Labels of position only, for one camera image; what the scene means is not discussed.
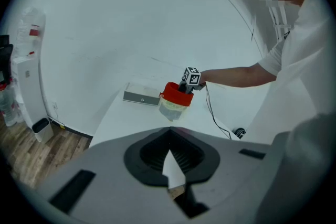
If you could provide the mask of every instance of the black slot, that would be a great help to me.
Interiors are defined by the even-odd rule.
[[[168,187],[162,175],[164,160],[169,150],[185,175],[185,192],[175,202],[189,217],[195,217],[209,208],[195,200],[190,185],[207,181],[219,166],[216,149],[192,135],[170,127],[152,133],[129,146],[124,154],[128,171],[140,182],[149,186]]]
[[[84,193],[95,175],[95,173],[90,171],[79,171],[49,202],[67,214]]]
[[[247,150],[245,148],[243,148],[241,151],[239,151],[239,153],[252,157],[252,158],[256,158],[256,159],[263,159],[266,155],[266,153],[263,152],[258,152],[258,151],[252,151],[252,150]]]
[[[38,122],[36,122],[32,127],[32,131],[34,133],[39,133],[40,131],[42,131],[45,127],[47,127],[49,124],[49,121],[47,118],[43,118],[41,120],[39,120]]]

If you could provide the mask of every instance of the trash bin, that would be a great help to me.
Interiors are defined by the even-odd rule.
[[[35,133],[37,141],[43,144],[47,143],[48,140],[54,135],[50,122],[47,118],[43,118],[35,123],[31,129]]]
[[[169,82],[160,94],[159,111],[170,121],[181,118],[183,112],[190,106],[194,96],[193,93],[180,92],[178,88],[178,84]]]

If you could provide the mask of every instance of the man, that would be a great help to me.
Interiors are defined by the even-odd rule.
[[[328,91],[329,80],[334,79],[329,75],[331,69],[321,64],[328,57],[324,48],[335,42],[334,18],[328,3],[325,0],[280,1],[300,6],[299,18],[286,40],[276,44],[253,66],[202,72],[200,83],[208,81],[232,87],[253,87],[275,81],[242,140],[270,144],[279,132],[290,131],[317,113],[334,108],[333,93]]]

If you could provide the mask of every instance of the power cord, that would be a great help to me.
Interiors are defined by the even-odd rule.
[[[211,116],[212,116],[212,119],[214,120],[214,123],[215,123],[215,124],[217,125],[217,127],[222,131],[222,133],[224,133],[224,131],[227,132],[229,135],[227,135],[226,133],[224,133],[224,134],[227,136],[227,138],[229,138],[230,140],[232,140],[230,132],[229,132],[228,130],[226,130],[226,129],[220,127],[220,126],[217,124],[216,120],[215,120],[214,112],[212,111],[211,102],[210,102],[210,94],[209,94],[208,86],[207,86],[206,83],[205,83],[205,100],[206,100],[206,104],[208,105],[208,108],[209,108],[210,114],[211,114]]]
[[[283,35],[283,38],[284,38],[285,40],[286,40],[286,38],[288,37],[289,33],[290,33],[290,31],[288,31],[287,33],[285,33],[285,34]]]

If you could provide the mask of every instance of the white sleeve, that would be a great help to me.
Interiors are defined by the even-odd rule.
[[[262,68],[274,76],[277,76],[281,70],[281,56],[284,43],[284,40],[278,42],[268,53],[268,55],[262,58],[262,60],[260,60],[258,63]]]

